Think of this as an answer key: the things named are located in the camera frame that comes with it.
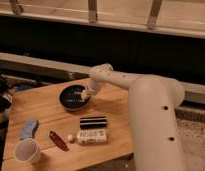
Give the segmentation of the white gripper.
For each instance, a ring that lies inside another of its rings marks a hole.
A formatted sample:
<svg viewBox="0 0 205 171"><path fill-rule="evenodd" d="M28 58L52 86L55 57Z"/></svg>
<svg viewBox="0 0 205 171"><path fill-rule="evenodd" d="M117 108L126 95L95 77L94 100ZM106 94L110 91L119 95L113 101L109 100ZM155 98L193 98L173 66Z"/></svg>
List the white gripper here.
<svg viewBox="0 0 205 171"><path fill-rule="evenodd" d="M102 84L100 82L94 81L93 79L89 79L86 84L87 90L83 90L81 92L81 99L85 101L90 97L90 93L97 94L100 91L101 86Z"/></svg>

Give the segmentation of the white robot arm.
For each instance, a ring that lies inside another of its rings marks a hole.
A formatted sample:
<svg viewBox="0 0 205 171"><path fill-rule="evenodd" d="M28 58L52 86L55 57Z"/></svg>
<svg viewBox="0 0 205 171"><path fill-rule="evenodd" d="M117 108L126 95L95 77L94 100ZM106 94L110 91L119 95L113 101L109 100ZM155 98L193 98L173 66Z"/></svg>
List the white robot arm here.
<svg viewBox="0 0 205 171"><path fill-rule="evenodd" d="M187 171L174 109L185 97L176 79L114 71L110 64L91 67L83 98L104 83L129 91L129 117L137 171Z"/></svg>

